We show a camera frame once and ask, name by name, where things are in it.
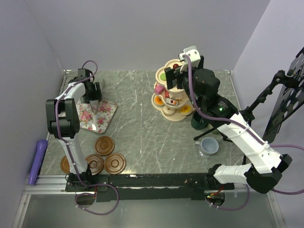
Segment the white toy cake slice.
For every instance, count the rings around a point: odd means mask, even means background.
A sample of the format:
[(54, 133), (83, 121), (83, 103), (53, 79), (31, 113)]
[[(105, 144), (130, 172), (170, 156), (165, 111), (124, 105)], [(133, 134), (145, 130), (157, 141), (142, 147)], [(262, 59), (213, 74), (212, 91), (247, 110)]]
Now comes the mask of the white toy cake slice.
[(169, 105), (177, 106), (177, 105), (179, 104), (179, 101), (167, 97), (167, 98), (165, 99), (165, 103), (167, 103), (167, 104), (169, 104)]

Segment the dark green teacup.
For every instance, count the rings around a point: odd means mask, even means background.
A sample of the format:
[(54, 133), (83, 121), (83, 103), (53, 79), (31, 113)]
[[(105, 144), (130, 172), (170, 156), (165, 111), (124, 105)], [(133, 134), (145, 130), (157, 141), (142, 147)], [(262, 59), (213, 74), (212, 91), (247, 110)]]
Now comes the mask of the dark green teacup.
[(208, 126), (208, 123), (200, 114), (195, 112), (191, 118), (191, 126), (195, 130), (202, 130)]

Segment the green sandwich cookie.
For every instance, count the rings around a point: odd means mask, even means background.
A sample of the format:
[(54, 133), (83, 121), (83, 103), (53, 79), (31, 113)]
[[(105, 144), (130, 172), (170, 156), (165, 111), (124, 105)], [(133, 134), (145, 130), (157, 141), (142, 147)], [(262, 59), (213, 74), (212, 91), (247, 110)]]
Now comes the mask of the green sandwich cookie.
[(162, 81), (166, 81), (166, 75), (165, 75), (164, 73), (162, 73), (162, 74), (160, 75), (160, 79), (161, 79)]

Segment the cream toy donut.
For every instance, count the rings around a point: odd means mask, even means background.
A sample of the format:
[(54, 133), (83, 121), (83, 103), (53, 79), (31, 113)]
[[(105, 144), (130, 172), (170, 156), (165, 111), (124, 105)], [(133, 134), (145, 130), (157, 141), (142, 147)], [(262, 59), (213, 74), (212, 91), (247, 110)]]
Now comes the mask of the cream toy donut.
[(164, 106), (163, 112), (166, 116), (172, 116), (175, 114), (175, 109), (169, 108), (167, 106)]

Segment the pink toy cake slice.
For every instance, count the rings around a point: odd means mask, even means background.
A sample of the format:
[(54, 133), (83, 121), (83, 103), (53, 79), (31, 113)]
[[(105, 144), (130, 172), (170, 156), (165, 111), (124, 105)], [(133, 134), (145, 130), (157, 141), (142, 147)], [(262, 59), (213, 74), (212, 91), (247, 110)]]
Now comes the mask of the pink toy cake slice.
[(162, 85), (157, 85), (155, 88), (154, 88), (154, 92), (155, 94), (159, 95), (161, 94), (162, 92), (164, 92), (166, 89), (162, 86)]

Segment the orange toy tart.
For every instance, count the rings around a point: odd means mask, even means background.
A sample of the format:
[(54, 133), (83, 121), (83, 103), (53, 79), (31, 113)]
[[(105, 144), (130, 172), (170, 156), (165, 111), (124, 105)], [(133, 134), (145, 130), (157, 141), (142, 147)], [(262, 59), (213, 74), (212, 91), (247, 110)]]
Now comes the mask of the orange toy tart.
[(157, 106), (164, 106), (162, 99), (158, 96), (155, 96), (154, 102)]

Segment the brown wooden coaster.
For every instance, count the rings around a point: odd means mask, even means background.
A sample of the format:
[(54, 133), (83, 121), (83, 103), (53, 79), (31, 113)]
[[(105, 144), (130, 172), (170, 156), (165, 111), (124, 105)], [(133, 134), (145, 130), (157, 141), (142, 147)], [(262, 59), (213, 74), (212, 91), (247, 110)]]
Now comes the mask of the brown wooden coaster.
[(70, 167), (69, 167), (68, 159), (66, 156), (64, 156), (61, 159), (60, 168), (61, 168), (62, 172), (64, 172), (65, 174), (69, 174)]
[(113, 153), (107, 156), (104, 168), (109, 174), (119, 174), (126, 167), (126, 159), (120, 153)]
[(93, 176), (98, 175), (104, 168), (104, 160), (98, 154), (88, 155), (85, 160), (87, 161)]
[(107, 156), (115, 148), (114, 140), (109, 136), (99, 137), (94, 143), (94, 150), (97, 155)]

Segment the light blue mug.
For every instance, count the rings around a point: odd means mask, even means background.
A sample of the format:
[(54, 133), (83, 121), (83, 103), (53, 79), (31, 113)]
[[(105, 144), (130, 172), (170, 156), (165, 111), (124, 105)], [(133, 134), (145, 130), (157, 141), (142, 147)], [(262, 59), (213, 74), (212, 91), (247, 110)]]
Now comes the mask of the light blue mug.
[(199, 150), (200, 156), (204, 158), (214, 155), (219, 149), (218, 141), (212, 137), (206, 137), (201, 141), (196, 141), (195, 145)]

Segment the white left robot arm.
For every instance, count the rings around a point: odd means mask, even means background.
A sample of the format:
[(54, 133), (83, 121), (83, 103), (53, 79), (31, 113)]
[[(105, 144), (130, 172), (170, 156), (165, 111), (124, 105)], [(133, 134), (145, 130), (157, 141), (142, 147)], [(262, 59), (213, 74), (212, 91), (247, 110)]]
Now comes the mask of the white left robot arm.
[(77, 184), (83, 191), (93, 187), (94, 179), (78, 139), (80, 119), (76, 104), (81, 101), (97, 111), (97, 105), (102, 101), (102, 91), (100, 83), (94, 80), (91, 70), (80, 68), (61, 95), (46, 101), (48, 132), (60, 142), (68, 160), (67, 181)]

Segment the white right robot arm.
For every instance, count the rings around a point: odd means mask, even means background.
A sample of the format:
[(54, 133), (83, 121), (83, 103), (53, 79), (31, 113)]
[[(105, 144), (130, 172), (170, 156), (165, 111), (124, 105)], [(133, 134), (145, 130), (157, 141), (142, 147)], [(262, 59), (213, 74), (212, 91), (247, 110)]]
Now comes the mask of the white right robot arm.
[(280, 154), (250, 127), (249, 123), (228, 99), (218, 94), (220, 81), (213, 71), (204, 69), (203, 56), (180, 54), (183, 64), (166, 68), (167, 88), (176, 83), (190, 99), (195, 112), (230, 139), (250, 160), (249, 164), (227, 166), (215, 164), (205, 182), (212, 189), (228, 183), (242, 183), (259, 193), (268, 193), (278, 184), (292, 158)]

